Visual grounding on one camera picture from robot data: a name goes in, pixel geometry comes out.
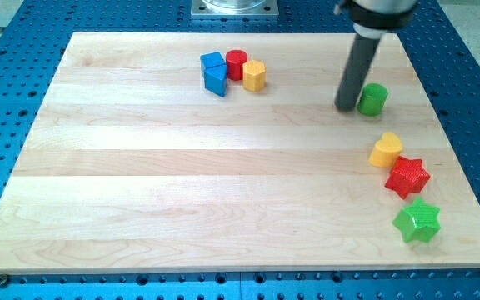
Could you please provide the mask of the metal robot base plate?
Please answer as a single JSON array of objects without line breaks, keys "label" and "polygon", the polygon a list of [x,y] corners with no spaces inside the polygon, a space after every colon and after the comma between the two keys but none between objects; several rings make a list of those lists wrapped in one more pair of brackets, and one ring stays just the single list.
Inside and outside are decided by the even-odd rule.
[{"label": "metal robot base plate", "polygon": [[279,15],[278,0],[192,0],[193,17],[241,17]]}]

